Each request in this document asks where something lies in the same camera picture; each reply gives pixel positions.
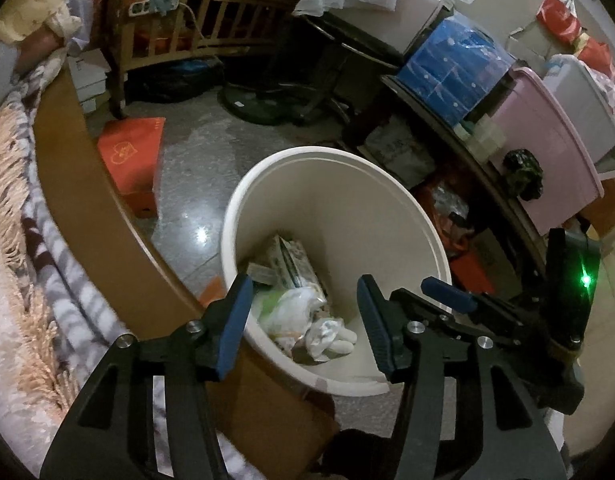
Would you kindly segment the white storage bin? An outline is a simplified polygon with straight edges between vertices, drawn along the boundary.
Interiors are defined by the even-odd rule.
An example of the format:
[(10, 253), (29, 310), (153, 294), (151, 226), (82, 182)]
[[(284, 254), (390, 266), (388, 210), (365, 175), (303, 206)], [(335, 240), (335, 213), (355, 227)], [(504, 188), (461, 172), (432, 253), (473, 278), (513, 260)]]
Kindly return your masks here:
[(544, 86), (579, 134), (592, 162), (615, 148), (615, 118), (591, 72), (575, 56), (555, 54), (547, 62)]

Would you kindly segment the yellow frilled pillow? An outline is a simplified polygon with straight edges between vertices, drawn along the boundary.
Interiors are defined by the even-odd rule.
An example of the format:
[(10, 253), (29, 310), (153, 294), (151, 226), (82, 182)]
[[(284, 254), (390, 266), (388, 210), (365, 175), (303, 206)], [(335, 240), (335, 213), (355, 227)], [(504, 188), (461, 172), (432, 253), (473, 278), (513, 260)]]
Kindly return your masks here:
[(0, 9), (0, 41), (18, 44), (47, 26), (61, 38), (72, 37), (83, 18), (70, 10), (69, 0), (5, 0)]

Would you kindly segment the black crumpled bag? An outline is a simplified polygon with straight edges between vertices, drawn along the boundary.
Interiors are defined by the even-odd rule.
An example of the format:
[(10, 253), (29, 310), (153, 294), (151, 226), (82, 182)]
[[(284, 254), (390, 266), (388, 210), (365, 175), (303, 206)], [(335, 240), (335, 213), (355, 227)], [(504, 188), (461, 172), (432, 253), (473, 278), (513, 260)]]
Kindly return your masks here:
[(525, 148), (508, 152), (503, 159), (504, 177), (509, 188), (525, 202), (543, 195), (544, 171), (537, 158)]

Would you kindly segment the cream plush toy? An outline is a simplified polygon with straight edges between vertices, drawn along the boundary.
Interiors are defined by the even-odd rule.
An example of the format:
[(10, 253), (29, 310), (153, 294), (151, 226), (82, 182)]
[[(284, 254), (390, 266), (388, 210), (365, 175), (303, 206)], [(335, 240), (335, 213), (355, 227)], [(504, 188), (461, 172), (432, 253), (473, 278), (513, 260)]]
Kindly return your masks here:
[(320, 318), (304, 337), (307, 355), (317, 363), (348, 356), (356, 343), (357, 335), (345, 327), (342, 318)]

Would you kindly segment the blue tissue pack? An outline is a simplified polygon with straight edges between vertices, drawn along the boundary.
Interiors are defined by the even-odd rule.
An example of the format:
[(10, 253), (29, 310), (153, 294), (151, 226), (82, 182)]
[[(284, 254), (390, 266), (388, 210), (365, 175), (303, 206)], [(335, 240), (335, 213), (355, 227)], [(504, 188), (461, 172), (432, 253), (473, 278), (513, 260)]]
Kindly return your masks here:
[(458, 125), (515, 63), (467, 16), (445, 18), (396, 75), (448, 125)]

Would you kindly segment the wooden baby crib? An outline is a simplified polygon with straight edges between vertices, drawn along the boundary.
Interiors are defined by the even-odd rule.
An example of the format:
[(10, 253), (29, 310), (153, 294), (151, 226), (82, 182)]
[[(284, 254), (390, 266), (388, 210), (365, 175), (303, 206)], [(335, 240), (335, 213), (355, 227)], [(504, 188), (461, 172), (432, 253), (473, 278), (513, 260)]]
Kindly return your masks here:
[(106, 0), (112, 108), (122, 117), (133, 70), (217, 58), (274, 40), (299, 0)]

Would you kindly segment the green white milk carton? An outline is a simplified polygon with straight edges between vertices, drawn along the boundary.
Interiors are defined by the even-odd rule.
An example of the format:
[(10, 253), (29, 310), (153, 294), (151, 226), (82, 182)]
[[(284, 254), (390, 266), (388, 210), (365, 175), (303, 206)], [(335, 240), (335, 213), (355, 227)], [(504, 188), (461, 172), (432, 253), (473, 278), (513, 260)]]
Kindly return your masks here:
[(266, 249), (266, 255), (278, 285), (284, 289), (312, 288), (318, 300), (328, 304), (326, 288), (321, 284), (300, 240), (286, 240), (280, 234), (275, 234)]

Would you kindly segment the red hanging bag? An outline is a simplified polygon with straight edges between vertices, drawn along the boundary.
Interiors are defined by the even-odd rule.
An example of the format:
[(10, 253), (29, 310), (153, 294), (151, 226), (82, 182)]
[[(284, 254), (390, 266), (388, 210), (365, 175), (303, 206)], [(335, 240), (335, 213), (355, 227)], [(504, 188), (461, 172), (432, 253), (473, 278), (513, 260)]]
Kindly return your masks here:
[(566, 46), (572, 46), (582, 33), (582, 24), (561, 0), (543, 0), (536, 19)]

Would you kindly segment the wooden bed frame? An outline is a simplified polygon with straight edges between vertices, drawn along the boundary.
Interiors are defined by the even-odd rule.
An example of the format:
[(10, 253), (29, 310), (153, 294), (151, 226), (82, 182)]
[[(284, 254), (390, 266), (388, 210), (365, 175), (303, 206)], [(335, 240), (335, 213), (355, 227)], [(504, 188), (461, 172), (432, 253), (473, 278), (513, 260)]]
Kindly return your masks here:
[[(34, 122), (48, 209), (87, 276), (142, 339), (196, 318), (199, 301), (136, 229), (86, 128), (68, 70), (43, 92)], [(290, 389), (248, 342), (209, 396), (220, 430), (268, 479), (299, 479), (338, 426)]]

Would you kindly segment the cream trash bin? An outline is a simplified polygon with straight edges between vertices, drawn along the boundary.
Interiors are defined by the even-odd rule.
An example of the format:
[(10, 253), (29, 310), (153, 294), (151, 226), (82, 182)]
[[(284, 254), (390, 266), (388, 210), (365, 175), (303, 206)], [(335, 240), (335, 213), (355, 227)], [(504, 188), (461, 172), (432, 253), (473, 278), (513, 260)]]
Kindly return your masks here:
[(275, 234), (300, 240), (332, 311), (357, 333), (350, 356), (303, 365), (285, 356), (249, 316), (244, 336), (280, 375), (332, 396), (380, 396), (390, 386), (373, 359), (356, 303), (356, 284), (373, 275), (384, 294), (419, 292), (424, 278), (449, 282), (444, 247), (426, 211), (378, 166), (334, 148), (302, 146), (266, 157), (230, 197), (223, 222), (224, 280)]

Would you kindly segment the pink storage bin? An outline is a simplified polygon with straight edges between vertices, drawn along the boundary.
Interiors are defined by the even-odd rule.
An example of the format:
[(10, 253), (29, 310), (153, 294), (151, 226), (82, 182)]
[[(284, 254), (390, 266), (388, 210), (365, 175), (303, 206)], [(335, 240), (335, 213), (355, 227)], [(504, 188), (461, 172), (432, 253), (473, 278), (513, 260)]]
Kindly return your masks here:
[(505, 136), (493, 165), (503, 168), (504, 156), (525, 148), (543, 170), (543, 192), (521, 205), (536, 231), (547, 234), (605, 194), (585, 145), (553, 94), (533, 70), (515, 68), (513, 85), (492, 120)]

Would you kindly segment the clear printed plastic bag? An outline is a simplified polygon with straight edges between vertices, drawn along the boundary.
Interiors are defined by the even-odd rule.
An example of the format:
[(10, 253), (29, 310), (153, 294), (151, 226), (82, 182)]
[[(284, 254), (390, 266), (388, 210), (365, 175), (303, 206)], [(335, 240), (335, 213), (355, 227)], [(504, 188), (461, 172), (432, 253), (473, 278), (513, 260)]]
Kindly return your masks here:
[(260, 290), (254, 295), (252, 314), (263, 332), (286, 356), (311, 327), (317, 313), (327, 310), (325, 295), (313, 285)]

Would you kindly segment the black fan base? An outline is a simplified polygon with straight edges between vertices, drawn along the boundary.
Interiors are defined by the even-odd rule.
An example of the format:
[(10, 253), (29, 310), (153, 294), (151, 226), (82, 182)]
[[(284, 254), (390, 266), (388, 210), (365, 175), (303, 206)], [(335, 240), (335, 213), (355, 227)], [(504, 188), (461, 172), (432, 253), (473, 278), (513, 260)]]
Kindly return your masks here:
[(218, 93), (218, 99), (228, 113), (250, 124), (303, 127), (309, 122), (300, 110), (300, 92), (301, 87), (296, 84), (257, 89), (224, 86)]

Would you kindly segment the red gift box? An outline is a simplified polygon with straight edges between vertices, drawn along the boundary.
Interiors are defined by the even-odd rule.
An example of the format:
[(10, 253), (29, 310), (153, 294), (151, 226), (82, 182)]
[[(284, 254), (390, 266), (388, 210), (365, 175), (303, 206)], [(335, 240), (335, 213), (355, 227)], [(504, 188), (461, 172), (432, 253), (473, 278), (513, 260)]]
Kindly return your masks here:
[(111, 120), (97, 148), (117, 191), (137, 218), (158, 216), (156, 180), (164, 117)]

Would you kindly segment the striped fleece blanket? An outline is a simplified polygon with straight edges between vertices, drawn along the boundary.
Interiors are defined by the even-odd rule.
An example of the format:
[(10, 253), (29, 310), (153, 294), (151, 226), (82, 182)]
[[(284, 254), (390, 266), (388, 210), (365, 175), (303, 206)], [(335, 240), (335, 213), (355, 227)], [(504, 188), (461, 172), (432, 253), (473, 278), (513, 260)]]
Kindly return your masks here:
[[(22, 225), (28, 258), (34, 269), (35, 281), (41, 286), (50, 304), (50, 313), (58, 327), (55, 344), (59, 364), (68, 370), (78, 385), (79, 395), (94, 372), (102, 357), (120, 336), (135, 336), (120, 320), (117, 312), (87, 276), (83, 266), (68, 248), (67, 242), (58, 230), (50, 214), (36, 160), (34, 122), (43, 92), (60, 72), (57, 60), (42, 62), (14, 83), (0, 110), (11, 106), (26, 115), (26, 125), (19, 139), (27, 152), (27, 177), (30, 185), (29, 196), (22, 207)], [(166, 437), (166, 401), (164, 401), (164, 379), (154, 379), (154, 427), (156, 462), (162, 476), (159, 479), (176, 479), (170, 459), (168, 437)], [(225, 479), (255, 479), (259, 471), (247, 462), (242, 453), (217, 429), (219, 446), (228, 471)], [(23, 472), (12, 452), (7, 451), (0, 436), (0, 445), (12, 466)], [(40, 474), (35, 479), (43, 479)]]

